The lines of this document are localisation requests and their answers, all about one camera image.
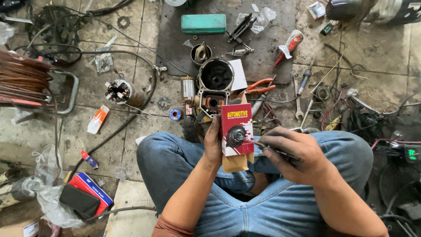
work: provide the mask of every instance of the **dirty hand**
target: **dirty hand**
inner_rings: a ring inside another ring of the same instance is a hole
[[[286,180],[321,187],[338,174],[336,167],[325,157],[316,139],[310,135],[276,127],[263,135],[258,142],[270,146],[263,154],[269,158]],[[288,163],[279,149],[299,160],[299,170]]]
[[[221,119],[219,115],[214,115],[212,124],[205,136],[205,152],[202,159],[208,161],[211,165],[218,168],[222,165],[222,148],[219,137]]]

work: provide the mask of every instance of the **green digital display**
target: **green digital display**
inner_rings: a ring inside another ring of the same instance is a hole
[[[408,150],[409,159],[416,160],[417,158],[414,155],[415,155],[415,150],[413,149]]]

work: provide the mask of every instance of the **dirty floor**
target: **dirty floor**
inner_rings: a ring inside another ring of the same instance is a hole
[[[51,4],[50,0],[32,0],[33,11],[37,12],[42,6]],[[85,9],[88,0],[55,0],[55,5],[66,5],[74,9]],[[119,0],[93,1],[91,9],[110,7]],[[323,77],[325,83],[331,85],[339,73],[338,85],[347,83],[352,88],[359,90],[360,99],[370,106],[390,112],[397,108],[398,104],[405,100],[408,94],[417,91],[421,87],[421,23],[407,24],[395,27],[382,26],[355,26],[344,31],[334,30],[328,36],[319,34],[320,30],[328,23],[327,19],[315,21],[307,6],[313,1],[296,0],[296,29],[304,34],[304,41],[293,53],[293,73],[300,74],[308,67],[311,58],[318,52],[313,77],[307,86],[313,86]],[[265,7],[264,3],[256,1],[259,8]],[[113,25],[117,24],[120,16],[130,18],[130,26],[122,30],[133,38],[139,39],[143,44],[157,48],[158,33],[160,28],[161,9],[163,0],[151,2],[150,0],[134,0],[122,9],[102,17],[102,20]],[[16,17],[25,17],[25,11],[19,11]],[[16,26],[16,34],[9,40],[11,48],[27,45],[28,37],[22,26]],[[279,27],[271,27],[265,30],[283,30]],[[103,47],[114,35],[117,35],[112,49],[121,49],[136,52],[151,62],[155,62],[156,56],[146,48],[126,39],[123,35],[107,29],[106,26],[93,22],[85,29],[79,31],[82,50],[90,51]],[[353,64],[359,65],[358,75],[364,78],[356,78],[350,73],[349,65],[342,59],[338,64],[339,56],[332,50],[324,47],[328,43],[336,49],[340,49],[344,56]],[[80,159],[81,150],[89,150],[96,146],[109,134],[114,132],[126,119],[136,112],[125,105],[114,105],[104,97],[105,82],[116,79],[113,73],[97,74],[95,64],[86,67],[86,63],[92,59],[91,55],[83,55],[75,65],[64,70],[74,73],[80,79],[76,106],[73,111],[65,116],[59,116],[59,152],[63,160],[63,169],[70,171]],[[151,77],[150,67],[142,60],[132,55],[113,54],[114,64],[119,67],[125,78],[135,87],[147,88]],[[99,163],[100,169],[94,171],[86,162],[80,166],[80,172],[86,172],[96,181],[104,181],[103,189],[115,198],[116,208],[131,205],[146,205],[153,207],[146,188],[142,182],[142,176],[136,163],[135,139],[147,136],[154,132],[169,132],[182,137],[180,121],[172,121],[168,117],[156,116],[160,113],[167,114],[168,110],[160,110],[157,106],[158,99],[168,97],[171,107],[181,105],[180,78],[164,73],[158,78],[157,89],[150,104],[144,110],[155,116],[147,116],[147,120],[138,116],[122,132],[112,138],[102,148],[92,154]],[[305,112],[311,95],[306,88],[301,99],[301,109]],[[64,87],[58,87],[59,93],[68,93]],[[279,84],[270,96],[270,100],[289,100],[293,91],[293,84]],[[419,102],[421,94],[415,96],[409,102]],[[101,105],[108,106],[111,110],[100,132],[96,135],[86,132],[87,125]],[[295,103],[272,104],[277,111],[283,126],[287,128],[299,127],[301,120],[295,118]],[[54,143],[54,120],[49,115],[38,115],[35,119],[13,125],[11,119],[15,112],[10,108],[0,110],[0,159],[20,162],[29,168],[34,167],[35,157],[33,151],[41,152],[47,144]],[[312,116],[306,122],[307,127],[320,127]],[[127,180],[118,179],[117,170],[120,167],[126,169]],[[150,236],[156,222],[155,215],[145,211],[130,211],[113,215],[108,219],[102,218],[95,224],[85,228],[73,229],[75,236]],[[128,228],[132,223],[135,229]]]

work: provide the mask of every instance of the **blue jeans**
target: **blue jeans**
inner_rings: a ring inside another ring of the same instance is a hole
[[[373,153],[360,137],[341,131],[311,134],[344,180],[361,193],[373,165]],[[143,139],[137,162],[148,192],[161,213],[184,183],[204,151],[203,144],[158,132]],[[241,202],[223,189],[245,193],[254,185],[252,172],[279,174],[255,146],[255,162],[248,171],[216,175],[206,206],[195,227],[197,236],[315,236],[324,226],[313,188],[279,178],[249,202]]]

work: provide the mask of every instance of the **green metal box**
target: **green metal box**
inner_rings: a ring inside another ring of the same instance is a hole
[[[181,16],[181,31],[185,34],[223,34],[225,30],[225,14]]]

